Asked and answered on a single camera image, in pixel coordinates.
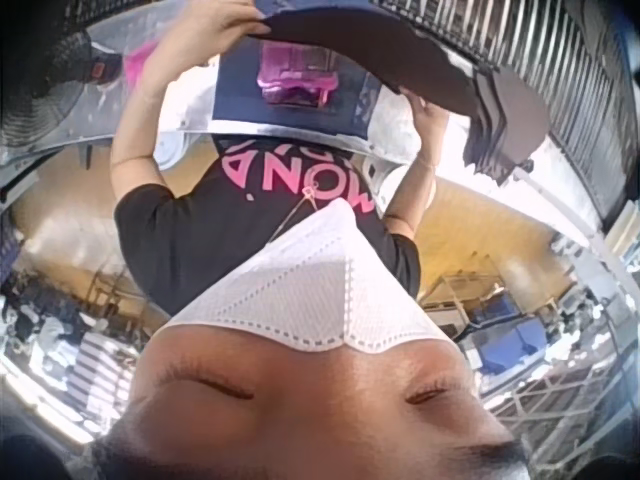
metal railing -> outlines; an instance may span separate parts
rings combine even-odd
[[[602,218],[638,152],[631,75],[597,0],[371,0],[477,65],[506,65],[547,103],[552,136]]]

person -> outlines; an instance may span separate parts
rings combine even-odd
[[[172,318],[142,352],[123,417],[70,468],[528,478],[521,444],[415,302],[413,239],[445,112],[405,92],[422,148],[382,219],[348,154],[289,139],[219,138],[220,158],[190,194],[167,188],[152,158],[167,85],[266,33],[262,19],[251,0],[191,1],[128,100],[111,151],[116,223],[134,279]]]

pink object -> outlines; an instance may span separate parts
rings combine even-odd
[[[124,57],[124,75],[130,88],[133,89],[138,83],[144,63],[157,46],[158,42],[147,43]]]
[[[331,50],[264,41],[258,85],[269,103],[322,107],[338,88]]]

hand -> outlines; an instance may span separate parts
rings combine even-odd
[[[225,53],[240,38],[269,33],[253,0],[190,0],[147,60],[144,74],[166,87],[183,72]]]
[[[422,140],[422,148],[418,153],[418,158],[436,167],[440,163],[440,153],[449,121],[449,112],[433,103],[425,102],[406,88],[401,87],[400,92],[409,100],[413,113],[413,125]]]

striped cloth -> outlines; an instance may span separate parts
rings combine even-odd
[[[137,353],[99,333],[87,333],[67,378],[67,400],[110,424],[120,418],[129,398]]]

